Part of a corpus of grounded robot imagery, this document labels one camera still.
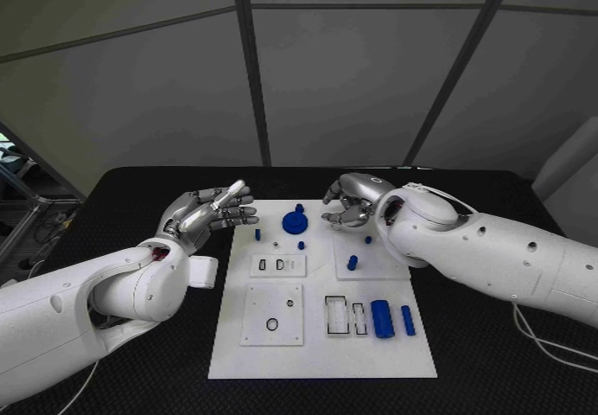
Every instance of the black table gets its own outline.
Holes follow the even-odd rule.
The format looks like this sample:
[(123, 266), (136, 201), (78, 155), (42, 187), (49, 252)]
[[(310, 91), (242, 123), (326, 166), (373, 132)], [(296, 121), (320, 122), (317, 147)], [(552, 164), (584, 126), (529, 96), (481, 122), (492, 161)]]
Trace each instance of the black table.
[[(126, 168), (110, 171), (42, 271), (118, 251), (154, 235), (162, 212), (193, 189), (244, 178), (258, 199), (317, 199), (345, 169)], [(529, 183), (504, 171), (362, 169), (398, 186), (424, 182), (481, 212), (559, 233)], [(510, 304), (411, 270), (438, 379), (208, 380), (231, 229), (200, 250), (219, 259), (216, 288), (189, 290), (176, 316), (100, 362), (69, 413), (598, 413), (598, 374), (553, 362), (517, 332)], [(525, 309), (538, 335), (598, 351), (598, 330)], [(15, 404), (56, 414), (89, 369)]]

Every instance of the robotic hand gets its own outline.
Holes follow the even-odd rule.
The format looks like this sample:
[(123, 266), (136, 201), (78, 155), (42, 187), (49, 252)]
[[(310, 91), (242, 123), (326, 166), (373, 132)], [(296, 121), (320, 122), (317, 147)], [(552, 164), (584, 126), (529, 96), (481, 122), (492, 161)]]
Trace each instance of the robotic hand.
[(323, 218), (349, 227), (373, 219), (382, 243), (408, 266), (438, 271), (484, 294), (553, 311), (598, 328), (598, 249), (515, 220), (458, 215), (421, 184), (395, 188), (375, 176), (340, 176), (324, 204), (340, 196), (345, 212)]
[[(192, 256), (216, 229), (258, 223), (249, 188), (186, 193), (156, 237), (0, 290), (0, 407), (111, 354), (176, 313), (187, 287), (213, 288), (218, 261)], [(95, 326), (88, 304), (123, 324)]]

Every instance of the gray wall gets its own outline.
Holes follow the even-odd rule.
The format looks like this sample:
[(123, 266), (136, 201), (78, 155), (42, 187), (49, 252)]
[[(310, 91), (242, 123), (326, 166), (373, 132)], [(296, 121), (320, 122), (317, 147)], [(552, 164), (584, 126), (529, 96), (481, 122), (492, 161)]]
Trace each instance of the gray wall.
[[(298, 3), (447, 6), (283, 9)], [(274, 166), (402, 165), (483, 0), (254, 2), (262, 100), (235, 10), (118, 34), (232, 0), (36, 4), (0, 5), (0, 122), (88, 194), (120, 166), (261, 165), (258, 137)], [(533, 177), (597, 113), (598, 13), (528, 6), (598, 10), (598, 2), (503, 4), (414, 163)]]

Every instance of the black ring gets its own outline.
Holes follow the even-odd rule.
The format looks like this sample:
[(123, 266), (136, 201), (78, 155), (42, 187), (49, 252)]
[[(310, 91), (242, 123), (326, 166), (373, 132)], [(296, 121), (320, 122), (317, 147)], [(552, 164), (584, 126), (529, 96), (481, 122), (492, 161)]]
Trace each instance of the black ring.
[[(275, 327), (274, 329), (271, 329), (271, 328), (268, 327), (268, 323), (270, 323), (271, 321), (275, 321), (275, 322), (277, 322), (277, 327)], [(270, 319), (268, 319), (268, 321), (265, 322), (265, 328), (267, 328), (270, 331), (274, 331), (274, 330), (278, 328), (278, 320), (277, 320), (275, 318), (270, 318)]]

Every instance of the blue object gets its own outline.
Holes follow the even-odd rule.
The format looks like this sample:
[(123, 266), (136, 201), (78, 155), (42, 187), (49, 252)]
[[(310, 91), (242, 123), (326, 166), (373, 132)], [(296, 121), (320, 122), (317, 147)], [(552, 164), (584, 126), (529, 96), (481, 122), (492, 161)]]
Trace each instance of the blue object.
[(401, 307), (402, 320), (405, 322), (405, 329), (408, 330), (408, 335), (415, 335), (414, 320), (411, 318), (411, 308), (408, 305)]
[(352, 258), (349, 259), (349, 264), (346, 265), (346, 268), (349, 271), (355, 271), (355, 268), (358, 267), (358, 257), (352, 255)]
[(372, 301), (372, 317), (376, 337), (388, 339), (395, 336), (395, 328), (392, 327), (391, 307), (386, 300)]
[(303, 205), (298, 204), (296, 206), (296, 211), (284, 215), (283, 229), (291, 235), (298, 235), (300, 233), (304, 233), (306, 229), (309, 228), (309, 217), (303, 214), (303, 212)]

